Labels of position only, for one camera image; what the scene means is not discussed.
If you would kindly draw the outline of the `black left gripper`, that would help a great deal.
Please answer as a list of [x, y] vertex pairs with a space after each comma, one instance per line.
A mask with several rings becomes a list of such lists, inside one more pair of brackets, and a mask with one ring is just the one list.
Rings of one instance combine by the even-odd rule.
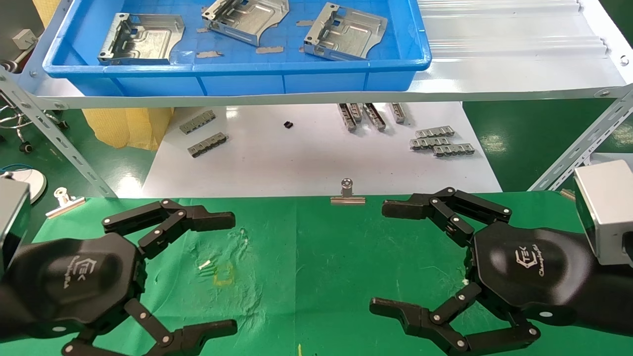
[[[226, 319], [169, 332], [137, 298], [144, 292], [145, 259], [157, 257], [184, 233], [234, 228], [233, 212], [155, 201], [106, 217], [95, 239], [63, 238], [19, 248], [13, 258], [13, 340], [79, 333], [64, 356], [120, 356], [95, 347], [131, 316], [154, 340], [145, 356], [198, 356], [213, 338], [237, 333]], [[152, 228], [134, 245], [123, 236]]]

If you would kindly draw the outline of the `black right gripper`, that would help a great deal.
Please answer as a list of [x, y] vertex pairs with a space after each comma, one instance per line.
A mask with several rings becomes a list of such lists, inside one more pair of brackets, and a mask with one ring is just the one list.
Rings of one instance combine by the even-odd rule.
[[[448, 356], [526, 349], [541, 336], [526, 318], [551, 326], [590, 326], [594, 255], [587, 239], [553, 228], [513, 227], [506, 224], [511, 214], [508, 207], [453, 187], [384, 201], [382, 216], [429, 219], [461, 248], [472, 246], [474, 282], [434, 311], [372, 298], [370, 312], [398, 320], [405, 334], [430, 340]], [[475, 234], [461, 216], [489, 226]], [[493, 315], [507, 318], [509, 327], [466, 336], [454, 330], [451, 322], [477, 300]]]

